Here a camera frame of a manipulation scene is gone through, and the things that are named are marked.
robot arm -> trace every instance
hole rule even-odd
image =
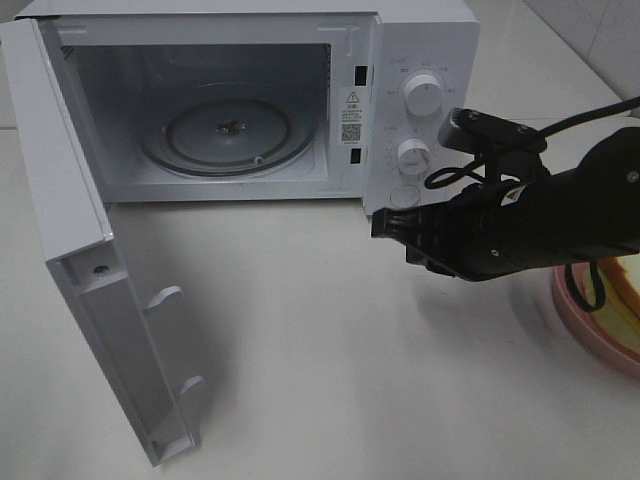
[[[439,140],[477,160],[535,133],[476,111],[454,110]],[[619,130],[576,169],[557,175],[542,166],[539,154],[545,149],[542,139],[510,151],[487,164],[483,183],[447,202],[379,210],[371,235],[404,244],[409,263],[470,281],[638,253],[640,128]],[[502,180],[503,175],[517,180]]]

qr code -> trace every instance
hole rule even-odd
[[[342,141],[343,142],[359,142],[362,134],[361,123],[343,123],[342,124]]]

control panel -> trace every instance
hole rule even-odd
[[[367,214],[380,205],[410,208],[447,195],[423,183],[461,159],[438,144],[437,134],[449,110],[464,104],[478,33],[470,23],[385,25],[373,85]]]

sticker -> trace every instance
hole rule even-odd
[[[369,125],[369,87],[342,87],[339,89],[338,114],[340,143],[361,147],[367,142]]]
[[[527,188],[527,185],[521,185],[516,188],[512,188],[509,190],[504,197],[502,197],[502,202],[500,202],[500,206],[504,207],[505,205],[511,205],[512,203],[516,203],[524,192],[524,189]]]

wire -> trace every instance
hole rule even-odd
[[[638,107],[640,107],[640,96],[625,100],[624,102],[615,103],[613,105],[597,108],[595,110],[590,110],[588,112],[579,113],[578,115],[565,118],[564,120],[554,123],[553,125],[543,128],[542,130],[528,134],[520,140],[504,145],[493,153],[490,153],[486,156],[480,156],[472,162],[469,162],[464,167],[441,168],[440,170],[432,173],[427,177],[427,179],[424,181],[424,186],[429,190],[436,190],[438,188],[448,187],[449,185],[454,184],[464,177],[472,177],[476,180],[484,181],[482,177],[480,177],[477,173],[474,173],[475,169],[480,168],[483,165],[493,163],[497,159],[503,157],[508,153],[511,153],[515,150],[521,150],[531,145],[532,143],[535,143],[539,140],[544,140],[545,138],[562,132],[563,130],[567,130],[583,123],[591,122],[593,120],[598,120],[599,118],[617,115],[618,113],[633,110],[634,108]]]
[[[578,285],[576,285],[576,279],[573,276],[573,269],[571,265],[564,266],[564,283],[567,285],[567,291],[569,292],[571,299],[575,302],[576,305],[578,305],[578,307],[580,307],[582,311],[593,313],[604,307],[604,304],[607,301],[607,291],[604,288],[604,283],[602,281],[602,277],[600,277],[600,272],[598,272],[598,262],[589,262],[589,274],[591,275],[591,281],[593,282],[593,291],[595,295],[595,302],[593,305],[587,302],[587,300],[580,293]]]

